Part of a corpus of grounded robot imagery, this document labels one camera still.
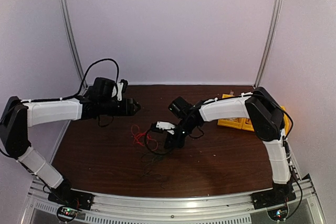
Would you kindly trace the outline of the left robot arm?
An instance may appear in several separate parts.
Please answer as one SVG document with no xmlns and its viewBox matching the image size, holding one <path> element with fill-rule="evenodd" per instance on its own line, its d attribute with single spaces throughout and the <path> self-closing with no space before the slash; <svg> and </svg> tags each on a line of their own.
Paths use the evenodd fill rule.
<svg viewBox="0 0 336 224">
<path fill-rule="evenodd" d="M 59 121 L 99 119 L 101 116 L 134 116 L 141 106 L 124 98 L 128 82 L 98 77 L 86 92 L 67 98 L 21 100 L 10 97 L 1 117 L 4 155 L 16 160 L 47 185 L 64 205 L 76 197 L 70 182 L 40 155 L 28 139 L 30 127 Z"/>
</svg>

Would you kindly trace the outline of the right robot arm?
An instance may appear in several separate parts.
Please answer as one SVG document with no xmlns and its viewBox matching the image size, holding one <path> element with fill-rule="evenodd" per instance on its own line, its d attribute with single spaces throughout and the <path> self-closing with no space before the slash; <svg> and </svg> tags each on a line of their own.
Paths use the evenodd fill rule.
<svg viewBox="0 0 336 224">
<path fill-rule="evenodd" d="M 290 181 L 291 173 L 289 148 L 286 146 L 288 137 L 284 121 L 286 112 L 265 88 L 257 87 L 252 92 L 221 99 L 208 99 L 195 105 L 182 97 L 177 97 L 170 104 L 169 110 L 180 119 L 180 122 L 155 124 L 158 129 L 169 133 L 167 148 L 182 148 L 186 136 L 205 122 L 232 118 L 249 119 L 256 136 L 266 147 L 272 180 L 277 185 L 269 192 L 269 199 L 272 203 L 279 204 L 289 196 L 286 184 Z"/>
</svg>

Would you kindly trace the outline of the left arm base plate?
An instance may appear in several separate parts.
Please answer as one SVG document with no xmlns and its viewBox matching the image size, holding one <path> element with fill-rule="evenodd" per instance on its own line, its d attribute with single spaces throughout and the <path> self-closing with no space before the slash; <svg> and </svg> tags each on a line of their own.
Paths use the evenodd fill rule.
<svg viewBox="0 0 336 224">
<path fill-rule="evenodd" d="M 63 187 L 51 188 L 48 200 L 74 209 L 90 210 L 93 203 L 93 194 Z"/>
</svg>

